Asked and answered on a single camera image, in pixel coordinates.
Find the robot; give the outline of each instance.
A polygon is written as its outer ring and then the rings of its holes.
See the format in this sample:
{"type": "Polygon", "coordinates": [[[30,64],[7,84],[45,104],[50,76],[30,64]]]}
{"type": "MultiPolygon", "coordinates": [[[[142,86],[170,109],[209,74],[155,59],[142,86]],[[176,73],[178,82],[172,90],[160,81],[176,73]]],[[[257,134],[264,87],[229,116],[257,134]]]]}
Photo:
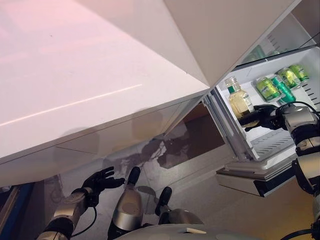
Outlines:
{"type": "MultiPolygon", "coordinates": [[[[272,130],[283,128],[289,131],[296,145],[298,158],[291,166],[299,186],[314,196],[314,223],[310,229],[293,232],[282,240],[300,235],[311,234],[320,240],[320,121],[319,112],[304,102],[291,102],[280,107],[274,105],[256,105],[254,112],[239,120],[241,125],[258,120],[252,128],[264,127],[272,130]]],[[[72,192],[57,208],[48,226],[37,238],[38,240],[69,240],[81,234],[73,235],[80,216],[89,207],[99,203],[99,194],[104,189],[120,187],[124,178],[114,179],[113,167],[94,173],[84,181],[81,188],[72,192]]],[[[226,230],[205,226],[193,213],[183,209],[170,209],[169,200],[172,195],[170,187],[164,188],[155,214],[159,216],[158,225],[142,224],[143,208],[140,194],[135,190],[140,169],[134,167],[128,177],[127,184],[113,213],[108,230],[108,240],[254,240],[249,236],[240,235],[226,230]]]]}

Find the mini fridge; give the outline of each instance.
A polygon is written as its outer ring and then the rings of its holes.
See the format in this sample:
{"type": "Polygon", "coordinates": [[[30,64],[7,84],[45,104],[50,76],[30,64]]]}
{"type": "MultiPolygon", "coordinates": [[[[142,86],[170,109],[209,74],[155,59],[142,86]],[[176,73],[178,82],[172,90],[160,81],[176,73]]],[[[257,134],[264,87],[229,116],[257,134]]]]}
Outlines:
{"type": "Polygon", "coordinates": [[[235,156],[216,172],[219,184],[265,197],[295,177],[291,162],[297,157],[296,146],[289,132],[282,128],[270,130],[259,126],[245,132],[229,104],[225,79],[235,76],[253,105],[280,106],[278,102],[265,102],[252,82],[292,64],[300,64],[308,73],[309,81],[292,93],[296,101],[308,103],[319,111],[320,49],[292,13],[260,42],[259,47],[266,56],[251,62],[245,58],[243,64],[221,79],[202,102],[235,156]]]}

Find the fridge drawer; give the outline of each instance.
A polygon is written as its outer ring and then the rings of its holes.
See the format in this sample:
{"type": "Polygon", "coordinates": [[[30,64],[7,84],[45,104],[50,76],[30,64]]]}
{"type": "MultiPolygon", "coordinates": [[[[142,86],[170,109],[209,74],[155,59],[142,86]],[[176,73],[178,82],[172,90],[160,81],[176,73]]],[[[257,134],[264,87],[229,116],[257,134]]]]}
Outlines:
{"type": "MultiPolygon", "coordinates": [[[[224,79],[235,76],[241,88],[249,94],[253,105],[267,104],[251,82],[298,63],[304,66],[310,79],[301,88],[294,90],[293,94],[297,101],[308,103],[316,109],[320,106],[319,56],[320,49],[313,47],[244,66],[230,72],[224,79]]],[[[264,197],[294,176],[291,161],[297,157],[296,146],[289,132],[283,129],[270,130],[259,126],[245,132],[232,112],[224,79],[203,100],[235,155],[232,162],[217,171],[218,182],[226,187],[264,197]]],[[[280,106],[277,102],[270,104],[280,106]]]]}

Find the yellow liquid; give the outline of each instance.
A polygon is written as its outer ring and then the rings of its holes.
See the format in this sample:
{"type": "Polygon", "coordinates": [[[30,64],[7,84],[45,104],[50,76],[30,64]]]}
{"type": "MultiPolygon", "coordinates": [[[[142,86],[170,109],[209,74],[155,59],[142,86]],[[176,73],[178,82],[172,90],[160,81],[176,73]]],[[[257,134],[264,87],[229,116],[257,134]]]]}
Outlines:
{"type": "MultiPolygon", "coordinates": [[[[246,100],[248,98],[248,94],[243,91],[239,90],[237,92],[231,93],[229,96],[229,103],[231,105],[232,111],[237,119],[242,118],[246,114],[252,112],[253,106],[251,101],[246,100]]],[[[253,121],[242,127],[248,128],[257,125],[259,121],[253,121]]]]}

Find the floor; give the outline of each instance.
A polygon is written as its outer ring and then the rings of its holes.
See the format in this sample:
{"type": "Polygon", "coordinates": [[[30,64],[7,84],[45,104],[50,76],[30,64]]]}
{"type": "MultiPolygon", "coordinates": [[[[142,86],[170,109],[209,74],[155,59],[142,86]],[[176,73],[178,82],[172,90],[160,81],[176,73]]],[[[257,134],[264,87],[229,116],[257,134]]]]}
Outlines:
{"type": "MultiPolygon", "coordinates": [[[[157,224],[158,217],[154,214],[157,197],[164,187],[170,186],[173,193],[169,206],[195,213],[206,225],[266,240],[280,239],[290,232],[310,227],[313,221],[312,197],[299,188],[295,179],[266,198],[217,183],[216,170],[230,162],[233,154],[208,119],[210,117],[199,118],[196,126],[201,131],[197,134],[192,133],[193,127],[190,127],[194,121],[182,122],[164,138],[154,138],[46,179],[44,221],[50,220],[64,196],[79,188],[94,172],[114,166],[116,177],[127,178],[132,167],[139,166],[141,174],[136,187],[142,196],[144,223],[157,224]],[[210,144],[201,144],[199,137],[210,144]]],[[[113,210],[123,190],[124,186],[121,186],[102,192],[96,223],[73,239],[105,240],[113,210]]],[[[88,209],[75,232],[86,228],[93,217],[93,210],[88,209]]]]}

